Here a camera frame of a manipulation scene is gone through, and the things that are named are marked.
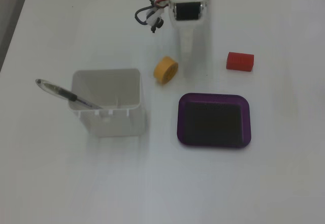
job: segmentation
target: red eraser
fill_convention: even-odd
[[[254,65],[254,55],[229,52],[227,69],[251,72]]]

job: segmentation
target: pen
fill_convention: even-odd
[[[72,101],[72,102],[74,102],[78,105],[84,106],[88,109],[91,109],[91,110],[102,109],[102,107],[97,106],[94,103],[89,102],[89,101],[85,100],[84,98],[81,98],[80,96],[77,96],[74,93],[72,93],[64,88],[61,88],[49,81],[46,81],[43,79],[36,79],[36,84],[42,90],[44,90],[54,96],[57,96],[59,98],[65,99],[65,100]]]

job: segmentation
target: tape roll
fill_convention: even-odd
[[[154,77],[161,84],[168,83],[177,73],[178,63],[170,57],[164,57],[154,70]]]

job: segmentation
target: pen holder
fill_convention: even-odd
[[[88,110],[69,102],[69,108],[91,134],[101,138],[145,132],[146,112],[138,69],[77,71],[72,93],[103,108]]]

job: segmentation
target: white table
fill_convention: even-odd
[[[166,14],[155,35],[136,23],[146,4],[26,0],[0,73],[0,223],[324,223],[325,0],[211,0],[192,61],[164,87],[153,70],[179,59],[178,40]],[[253,72],[227,71],[230,51],[255,54]],[[35,85],[129,67],[145,89],[139,138],[90,137]],[[245,97],[251,144],[181,146],[188,92]]]

